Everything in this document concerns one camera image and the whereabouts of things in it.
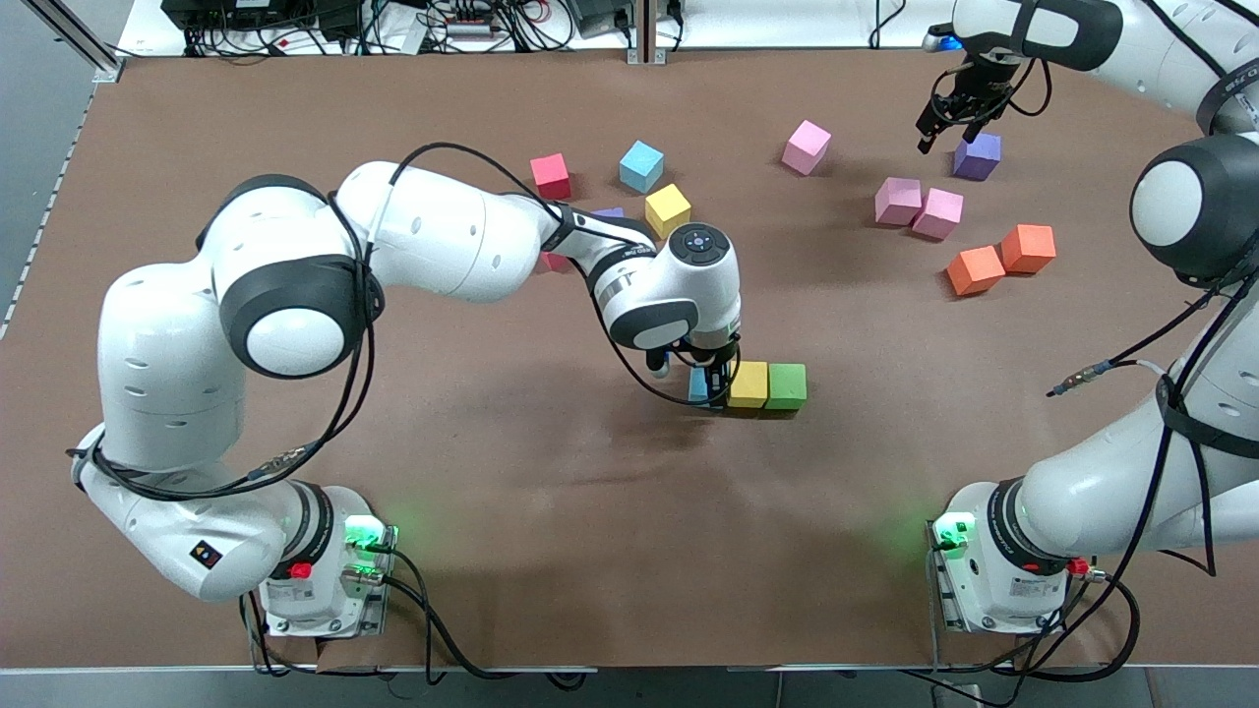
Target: gray floor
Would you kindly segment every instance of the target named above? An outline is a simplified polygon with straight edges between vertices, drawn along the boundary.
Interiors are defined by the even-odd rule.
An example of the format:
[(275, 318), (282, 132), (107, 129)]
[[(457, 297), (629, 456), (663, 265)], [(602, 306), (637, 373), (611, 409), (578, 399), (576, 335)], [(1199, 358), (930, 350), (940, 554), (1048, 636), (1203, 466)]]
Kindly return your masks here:
[[(122, 30), (131, 0), (71, 3), (106, 40)], [(26, 265), (49, 195), (91, 96), (92, 72), (20, 3), (0, 0), (0, 302), (13, 292)], [(37, 254), (29, 277), (39, 277)], [(978, 679), (985, 697), (1002, 700), (1010, 683)], [(149, 708), (204, 705), (244, 708), (303, 705), (358, 708), (397, 705), (402, 697), (442, 708), (597, 705), (635, 708), (694, 705), (768, 708), (777, 677), (720, 669), (612, 670), (589, 678), (582, 692), (555, 692), (541, 677), (480, 683), (451, 677), (426, 688), (417, 675), (390, 685), (374, 679), (288, 677), (269, 679), (248, 671), (23, 673), (0, 675), (0, 705)], [(905, 707), (930, 705), (927, 684), (895, 673), (862, 671), (786, 677), (782, 705)], [(1029, 683), (1017, 705), (1047, 708), (1253, 707), (1259, 705), (1259, 671), (1249, 669), (1128, 669), (1088, 685)]]

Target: red cube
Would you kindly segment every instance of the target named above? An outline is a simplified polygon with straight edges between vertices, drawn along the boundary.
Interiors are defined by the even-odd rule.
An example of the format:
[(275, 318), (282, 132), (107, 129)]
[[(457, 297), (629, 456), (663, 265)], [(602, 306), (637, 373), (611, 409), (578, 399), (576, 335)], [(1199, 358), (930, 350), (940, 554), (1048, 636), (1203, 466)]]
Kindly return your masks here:
[(564, 155), (556, 152), (545, 157), (535, 157), (529, 161), (529, 166), (534, 170), (538, 194), (541, 194), (544, 199), (568, 199), (573, 195), (573, 185), (568, 179)]

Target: yellow cube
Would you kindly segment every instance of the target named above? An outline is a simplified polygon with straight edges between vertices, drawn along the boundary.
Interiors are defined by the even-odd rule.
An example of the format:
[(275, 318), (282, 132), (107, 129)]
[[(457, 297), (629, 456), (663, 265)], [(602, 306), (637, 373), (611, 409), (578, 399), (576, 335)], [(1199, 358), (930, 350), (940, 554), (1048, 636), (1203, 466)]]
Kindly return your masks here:
[(682, 197), (676, 184), (647, 197), (647, 223), (661, 241), (674, 229), (691, 220), (691, 203)]
[(769, 364), (765, 362), (739, 362), (739, 369), (730, 383), (726, 406), (731, 408), (760, 408), (769, 399)]

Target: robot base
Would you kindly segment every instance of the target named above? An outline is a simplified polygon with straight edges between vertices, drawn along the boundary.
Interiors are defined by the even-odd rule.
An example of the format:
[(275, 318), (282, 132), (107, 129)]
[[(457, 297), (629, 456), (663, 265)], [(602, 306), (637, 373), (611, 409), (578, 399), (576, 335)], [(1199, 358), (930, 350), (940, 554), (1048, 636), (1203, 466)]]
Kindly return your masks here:
[(334, 509), (327, 551), (308, 578), (267, 580), (259, 588), (272, 636), (350, 639), (384, 631), (389, 586), (371, 578), (393, 572), (394, 557), (355, 547), (346, 519), (374, 522), (379, 538), (371, 544), (389, 549), (397, 547), (397, 528), (375, 519), (358, 493), (344, 486), (325, 486), (324, 491)]
[(962, 488), (932, 523), (935, 543), (959, 545), (937, 552), (944, 625), (954, 631), (1036, 634), (1066, 595), (1066, 572), (1037, 576), (1011, 564), (988, 529), (988, 498), (997, 485)]

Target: green cube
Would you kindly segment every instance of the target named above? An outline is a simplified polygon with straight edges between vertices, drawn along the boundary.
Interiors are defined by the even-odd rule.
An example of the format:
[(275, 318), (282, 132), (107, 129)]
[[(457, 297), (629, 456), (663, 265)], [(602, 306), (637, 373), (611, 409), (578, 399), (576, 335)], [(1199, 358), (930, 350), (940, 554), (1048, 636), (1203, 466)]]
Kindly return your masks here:
[(765, 408), (771, 411), (798, 411), (808, 401), (808, 384), (805, 378), (805, 364), (769, 364), (769, 399)]

